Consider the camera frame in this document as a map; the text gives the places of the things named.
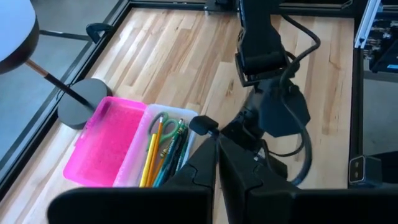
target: pencil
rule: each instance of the pencil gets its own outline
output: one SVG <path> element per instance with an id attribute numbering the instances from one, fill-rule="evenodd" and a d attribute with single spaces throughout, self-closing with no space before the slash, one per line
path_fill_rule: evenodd
<path id="1" fill-rule="evenodd" d="M 155 174 L 154 174 L 155 162 L 156 162 L 157 151 L 159 150 L 160 137 L 162 136 L 162 128 L 163 128 L 163 116 L 161 116 L 159 118 L 159 128 L 157 129 L 155 148 L 154 148 L 154 152 L 152 153 L 152 159 L 150 161 L 149 174 L 148 174 L 148 179 L 147 179 L 147 184 L 146 184 L 147 187 L 152 186 L 152 183 L 155 179 Z"/>
<path id="2" fill-rule="evenodd" d="M 152 159 L 152 153 L 154 151 L 156 137 L 157 137 L 157 134 L 153 134 L 152 138 L 150 139 L 149 152 L 147 155 L 147 160 L 145 161 L 144 171 L 142 172 L 142 177 L 141 177 L 141 181 L 139 183 L 139 187 L 146 187 L 149 166 L 150 166 L 150 160 Z"/>

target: black plastic part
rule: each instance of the black plastic part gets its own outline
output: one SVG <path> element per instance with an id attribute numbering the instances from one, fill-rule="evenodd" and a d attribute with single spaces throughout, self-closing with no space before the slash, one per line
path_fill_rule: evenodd
<path id="1" fill-rule="evenodd" d="M 218 123 L 208 116 L 201 115 L 194 117 L 189 122 L 189 128 L 197 134 L 203 136 L 209 132 L 213 133 L 217 131 Z"/>
<path id="2" fill-rule="evenodd" d="M 113 26 L 104 24 L 104 23 L 94 23 L 88 24 L 86 26 L 87 35 L 92 39 L 94 43 L 98 43 L 101 39 L 100 32 L 110 32 L 112 31 Z"/>
<path id="3" fill-rule="evenodd" d="M 104 82 L 95 78 L 84 79 L 70 88 L 87 100 L 89 105 L 84 105 L 69 95 L 63 95 L 58 104 L 58 118 L 72 129 L 83 129 L 100 101 L 111 96 L 112 91 Z"/>
<path id="4" fill-rule="evenodd" d="M 245 223 L 383 223 L 395 219 L 397 199 L 396 190 L 255 189 Z"/>
<path id="5" fill-rule="evenodd" d="M 17 49 L 15 49 L 15 51 L 13 51 L 13 53 L 11 53 L 8 57 L 0 61 L 0 75 L 9 72 L 21 66 L 23 63 L 25 63 L 33 54 L 33 51 L 36 49 L 38 41 L 39 41 L 39 22 L 37 21 L 36 18 L 31 32 L 26 37 L 26 39 L 21 43 L 21 45 Z"/>
<path id="6" fill-rule="evenodd" d="M 220 142 L 219 167 L 229 223 L 250 223 L 247 214 L 248 195 L 253 189 L 261 188 L 265 191 L 296 189 L 283 177 L 256 162 L 251 151 L 241 148 L 226 138 L 221 138 Z"/>
<path id="7" fill-rule="evenodd" d="M 216 181 L 216 141 L 206 139 L 185 165 L 162 187 L 189 186 L 192 184 L 209 188 L 214 192 Z"/>
<path id="8" fill-rule="evenodd" d="M 81 188 L 55 198 L 47 210 L 50 224 L 211 223 L 211 192 L 185 188 Z"/>
<path id="9" fill-rule="evenodd" d="M 353 185 L 378 187 L 382 184 L 382 162 L 371 156 L 359 156 L 349 162 L 348 180 Z"/>

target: pink pencil case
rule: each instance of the pink pencil case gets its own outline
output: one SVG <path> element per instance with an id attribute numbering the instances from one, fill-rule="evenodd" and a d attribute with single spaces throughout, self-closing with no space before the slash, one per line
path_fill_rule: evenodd
<path id="1" fill-rule="evenodd" d="M 112 187 L 146 107 L 104 98 L 77 140 L 64 177 L 87 187 Z"/>

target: lamp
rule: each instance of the lamp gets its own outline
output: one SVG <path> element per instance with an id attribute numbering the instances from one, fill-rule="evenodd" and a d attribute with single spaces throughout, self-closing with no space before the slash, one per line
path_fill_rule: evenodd
<path id="1" fill-rule="evenodd" d="M 0 75 L 24 63 L 64 91 L 57 113 L 67 126 L 82 129 L 100 101 L 112 95 L 105 83 L 94 78 L 69 87 L 29 59 L 39 40 L 39 23 L 29 0 L 0 1 L 0 30 Z"/>

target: white lamp shade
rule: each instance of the white lamp shade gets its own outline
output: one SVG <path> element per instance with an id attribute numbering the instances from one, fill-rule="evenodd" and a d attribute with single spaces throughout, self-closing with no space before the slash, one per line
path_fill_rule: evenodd
<path id="1" fill-rule="evenodd" d="M 0 74 L 6 72 L 5 66 L 10 70 L 10 57 L 12 61 L 27 60 L 30 57 L 37 45 L 38 33 L 39 27 L 30 0 L 0 0 Z M 21 63 L 23 62 L 15 63 L 12 68 Z"/>

